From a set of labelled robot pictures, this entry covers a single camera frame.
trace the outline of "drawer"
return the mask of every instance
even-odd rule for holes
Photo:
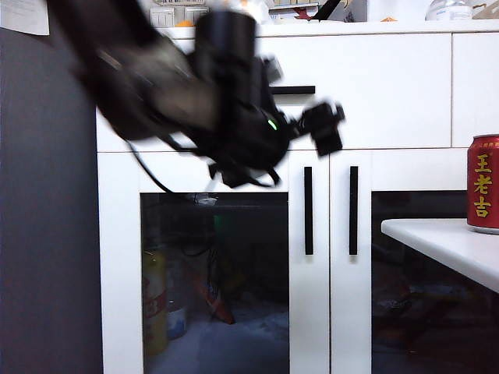
[[[278,85],[316,86],[316,94],[278,103],[300,112],[337,100],[347,149],[451,145],[451,35],[268,37],[258,51],[278,58]]]
[[[499,133],[499,33],[453,36],[452,146]]]

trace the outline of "orange object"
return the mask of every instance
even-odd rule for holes
[[[175,27],[194,27],[194,23],[186,19],[185,21],[177,23]]]

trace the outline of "robotic arm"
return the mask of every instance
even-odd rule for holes
[[[323,156],[342,148],[341,106],[322,103],[288,120],[269,87],[273,62],[255,57],[255,21],[210,12],[196,25],[195,50],[182,53],[157,33],[135,0],[48,0],[73,45],[80,79],[124,140],[156,136],[177,151],[209,157],[213,178],[230,187],[262,185],[289,142],[310,134]],[[182,148],[171,134],[196,145]]]

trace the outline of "wang lao ji can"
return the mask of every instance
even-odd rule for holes
[[[475,136],[468,149],[468,224],[499,235],[499,135]]]

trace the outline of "plastic bottle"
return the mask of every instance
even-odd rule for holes
[[[434,0],[428,8],[426,21],[471,19],[472,7],[466,0]]]

